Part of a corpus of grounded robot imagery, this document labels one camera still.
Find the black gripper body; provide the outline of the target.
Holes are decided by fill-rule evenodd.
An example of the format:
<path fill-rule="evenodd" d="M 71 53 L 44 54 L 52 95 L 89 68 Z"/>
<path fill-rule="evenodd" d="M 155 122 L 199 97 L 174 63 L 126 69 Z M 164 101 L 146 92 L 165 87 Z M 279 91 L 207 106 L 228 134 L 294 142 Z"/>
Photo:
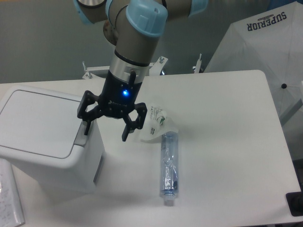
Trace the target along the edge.
<path fill-rule="evenodd" d="M 135 103 L 142 83 L 135 83 L 137 75 L 130 72 L 130 77 L 123 81 L 108 72 L 103 90 L 98 98 L 99 115 L 116 119 L 125 118 L 133 110 L 141 117 L 143 103 Z"/>

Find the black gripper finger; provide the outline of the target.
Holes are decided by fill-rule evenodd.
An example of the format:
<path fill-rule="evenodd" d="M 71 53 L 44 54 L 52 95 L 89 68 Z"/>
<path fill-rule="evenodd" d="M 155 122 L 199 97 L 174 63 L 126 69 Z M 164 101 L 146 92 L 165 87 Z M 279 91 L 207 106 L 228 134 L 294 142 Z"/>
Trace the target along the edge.
<path fill-rule="evenodd" d="M 86 122 L 84 135 L 88 135 L 91 123 L 104 115 L 103 107 L 100 105 L 102 98 L 86 90 L 82 96 L 77 109 L 77 117 Z"/>
<path fill-rule="evenodd" d="M 132 121 L 129 113 L 133 110 L 137 112 L 137 118 Z M 128 135 L 133 133 L 135 129 L 141 130 L 144 125 L 144 121 L 147 115 L 147 107 L 145 103 L 132 104 L 123 110 L 123 120 L 125 122 L 125 128 L 122 133 L 122 141 L 125 142 Z"/>

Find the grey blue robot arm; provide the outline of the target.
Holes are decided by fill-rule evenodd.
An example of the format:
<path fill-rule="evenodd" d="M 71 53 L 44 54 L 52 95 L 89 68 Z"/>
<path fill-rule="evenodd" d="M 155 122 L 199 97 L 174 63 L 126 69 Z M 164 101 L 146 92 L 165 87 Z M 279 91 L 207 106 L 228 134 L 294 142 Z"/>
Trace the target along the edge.
<path fill-rule="evenodd" d="M 75 8 L 86 24 L 108 21 L 117 34 L 114 56 L 99 95 L 86 91 L 77 110 L 88 135 L 91 123 L 102 116 L 123 119 L 122 140 L 142 129 L 145 103 L 136 103 L 159 38 L 168 21 L 204 11 L 206 0 L 76 0 Z"/>

